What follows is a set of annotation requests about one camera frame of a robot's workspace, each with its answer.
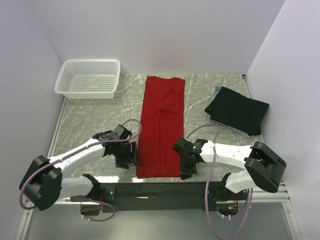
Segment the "red t-shirt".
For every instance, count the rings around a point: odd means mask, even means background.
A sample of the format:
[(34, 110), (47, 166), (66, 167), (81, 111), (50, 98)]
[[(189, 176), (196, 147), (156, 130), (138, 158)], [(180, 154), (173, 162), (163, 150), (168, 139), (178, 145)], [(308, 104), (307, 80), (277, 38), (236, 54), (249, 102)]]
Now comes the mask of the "red t-shirt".
[(184, 109), (184, 79), (146, 78), (137, 147), (139, 179), (180, 176), (180, 156), (172, 147), (184, 136)]

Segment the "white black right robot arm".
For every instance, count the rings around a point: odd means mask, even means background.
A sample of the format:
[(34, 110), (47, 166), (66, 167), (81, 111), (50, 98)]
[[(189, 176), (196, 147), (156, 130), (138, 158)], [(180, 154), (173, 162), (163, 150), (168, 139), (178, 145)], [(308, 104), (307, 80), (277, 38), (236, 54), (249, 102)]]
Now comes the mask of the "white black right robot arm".
[(226, 202), (236, 194), (251, 188), (277, 193), (287, 163), (265, 143), (235, 146), (214, 143), (206, 139), (190, 142), (179, 138), (172, 149), (180, 156), (180, 178), (197, 173), (199, 163), (221, 163), (240, 168), (237, 173), (226, 173), (215, 187), (208, 190), (213, 200)]

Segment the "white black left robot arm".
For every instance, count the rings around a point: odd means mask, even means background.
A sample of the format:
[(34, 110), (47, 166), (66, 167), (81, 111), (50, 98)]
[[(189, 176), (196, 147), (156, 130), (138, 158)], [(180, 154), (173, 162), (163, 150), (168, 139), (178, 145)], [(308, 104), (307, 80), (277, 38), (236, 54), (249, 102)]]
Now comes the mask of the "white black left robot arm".
[(50, 208), (57, 200), (84, 196), (100, 196), (101, 184), (92, 175), (85, 173), (80, 177), (69, 178), (69, 174), (91, 161), (105, 156), (114, 156), (118, 168), (128, 168), (130, 163), (137, 164), (136, 136), (122, 124), (114, 130), (99, 132), (82, 145), (65, 153), (51, 156), (37, 156), (27, 169), (19, 184), (20, 206), (27, 197), (33, 207), (40, 211)]

